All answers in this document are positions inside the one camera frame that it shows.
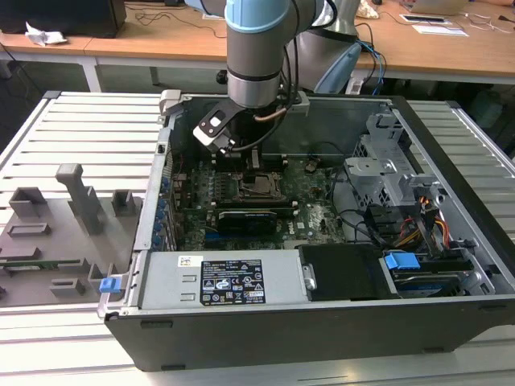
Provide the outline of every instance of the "aluminum workbench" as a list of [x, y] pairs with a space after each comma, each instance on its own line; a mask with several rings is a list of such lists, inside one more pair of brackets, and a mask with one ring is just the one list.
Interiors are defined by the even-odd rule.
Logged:
[[[57, 166], [79, 162], [99, 196], [143, 197], [159, 125], [159, 95], [63, 92], [43, 99], [0, 157], [0, 225], [18, 186], [66, 197]], [[457, 108], [411, 102], [427, 128], [515, 240], [515, 166]], [[412, 148], [424, 164], [422, 155]], [[513, 385], [515, 326], [485, 332], [453, 353], [144, 373], [97, 317], [96, 304], [0, 309], [0, 384]]]

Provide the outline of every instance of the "laptop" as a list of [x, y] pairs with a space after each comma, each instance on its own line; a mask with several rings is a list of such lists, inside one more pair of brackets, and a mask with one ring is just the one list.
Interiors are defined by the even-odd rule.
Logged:
[[417, 0], [402, 5], [415, 14], [457, 14], [467, 3], [468, 0]]

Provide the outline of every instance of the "table leg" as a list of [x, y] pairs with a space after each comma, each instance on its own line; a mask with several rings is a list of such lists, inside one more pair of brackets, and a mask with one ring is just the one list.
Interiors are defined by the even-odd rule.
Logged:
[[154, 86], [159, 86], [161, 82], [159, 82], [159, 74], [157, 67], [150, 67], [150, 78], [152, 79], [152, 84]]
[[345, 94], [347, 95], [360, 95], [361, 86], [367, 78], [367, 72], [363, 70], [354, 70], [347, 83]]
[[85, 56], [79, 59], [79, 64], [86, 75], [89, 91], [102, 92], [102, 74], [100, 66], [97, 65], [97, 60], [91, 56]]
[[7, 66], [8, 63], [6, 60], [0, 60], [0, 79], [10, 79], [13, 76]]

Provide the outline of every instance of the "motherboard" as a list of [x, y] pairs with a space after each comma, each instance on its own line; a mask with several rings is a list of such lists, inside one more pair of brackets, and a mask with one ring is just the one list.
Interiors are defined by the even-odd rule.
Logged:
[[[309, 158], [293, 158], [283, 170], [256, 173], [252, 182], [236, 169], [217, 171], [204, 162], [181, 168], [172, 177], [178, 249], [294, 249], [345, 242], [331, 203], [332, 172]], [[238, 232], [238, 216], [244, 214], [255, 220]], [[223, 220], [230, 222], [225, 232]]]

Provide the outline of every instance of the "blue cable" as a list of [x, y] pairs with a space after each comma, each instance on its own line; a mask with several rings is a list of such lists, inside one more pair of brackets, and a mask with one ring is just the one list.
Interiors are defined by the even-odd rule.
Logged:
[[377, 59], [377, 61], [379, 62], [379, 79], [377, 80], [377, 86], [376, 88], [373, 90], [372, 92], [372, 95], [376, 95], [378, 89], [379, 89], [379, 86], [381, 84], [383, 84], [383, 77], [384, 77], [384, 72], [383, 72], [383, 65], [382, 65], [382, 62], [381, 62], [381, 56], [379, 54], [377, 54], [377, 52], [371, 48], [367, 43], [365, 42], [362, 42], [361, 40], [358, 40], [358, 43], [361, 44], [363, 47], [365, 47], [373, 56], [374, 58]]

